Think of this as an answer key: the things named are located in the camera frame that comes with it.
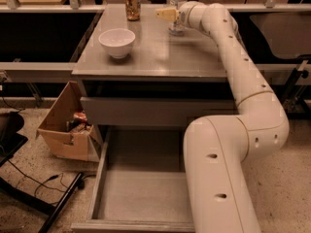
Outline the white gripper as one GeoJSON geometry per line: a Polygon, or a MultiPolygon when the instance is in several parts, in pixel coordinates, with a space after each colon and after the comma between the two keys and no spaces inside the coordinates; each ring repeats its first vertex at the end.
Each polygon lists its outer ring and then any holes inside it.
{"type": "Polygon", "coordinates": [[[186,14],[181,10],[176,10],[175,8],[163,8],[163,9],[156,9],[155,16],[157,18],[161,18],[166,21],[176,21],[180,22],[181,24],[185,25],[186,23],[186,14]]]}

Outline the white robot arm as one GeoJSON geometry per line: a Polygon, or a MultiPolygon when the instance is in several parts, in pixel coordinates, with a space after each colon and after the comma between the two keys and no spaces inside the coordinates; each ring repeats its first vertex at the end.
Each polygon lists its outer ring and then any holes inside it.
{"type": "Polygon", "coordinates": [[[237,39],[237,22],[225,6],[187,2],[155,14],[215,42],[238,111],[197,118],[186,130],[184,162],[195,233],[261,233],[241,163],[285,144],[290,127],[283,106],[237,39]]]}

